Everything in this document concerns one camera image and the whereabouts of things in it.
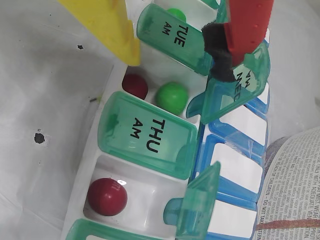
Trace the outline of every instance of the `teal plastic lid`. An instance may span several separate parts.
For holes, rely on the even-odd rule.
[[[205,239],[216,201],[220,167],[220,162],[209,166],[188,185],[184,198],[168,202],[163,219],[166,224],[176,225],[176,239]]]
[[[219,8],[219,4],[217,3],[216,0],[201,0],[201,1],[213,9]]]
[[[269,72],[268,48],[261,43],[253,53],[245,55],[241,65],[233,69],[235,82],[221,82],[211,78],[204,101],[203,95],[194,98],[187,109],[187,117],[190,112],[195,112],[193,106],[199,106],[199,101],[203,101],[201,122],[204,125],[222,117],[259,96],[265,89]]]
[[[149,4],[141,13],[137,37],[203,76],[210,72],[212,57],[205,52],[202,32],[168,11]]]
[[[105,153],[185,180],[194,164],[197,134],[193,124],[118,91],[102,111],[98,146]]]

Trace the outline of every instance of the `yellow plastic piece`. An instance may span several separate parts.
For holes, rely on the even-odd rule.
[[[95,37],[130,66],[140,64],[140,41],[134,37],[125,0],[59,0]]]

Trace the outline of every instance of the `stain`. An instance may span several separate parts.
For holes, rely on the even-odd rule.
[[[90,103],[93,103],[93,102],[95,102],[95,101],[97,101],[97,100],[98,100],[98,98],[95,97],[95,98],[90,99],[89,102],[90,102]]]
[[[34,141],[37,144],[43,144],[45,142],[45,136],[41,133],[36,133],[34,136]]]

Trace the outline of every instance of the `green ball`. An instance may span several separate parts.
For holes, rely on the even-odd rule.
[[[187,105],[188,98],[188,91],[183,85],[169,82],[158,89],[155,102],[159,108],[174,115],[180,115]]]
[[[170,8],[167,10],[169,13],[171,13],[173,16],[175,16],[177,19],[180,19],[183,22],[187,21],[186,15],[177,8]]]

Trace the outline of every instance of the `red ball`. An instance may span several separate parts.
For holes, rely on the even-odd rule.
[[[145,99],[148,93],[148,85],[145,79],[137,74],[127,74],[122,81],[122,88],[140,99]]]
[[[128,201],[126,189],[111,178],[94,181],[88,190],[88,202],[100,215],[114,216],[125,209]]]

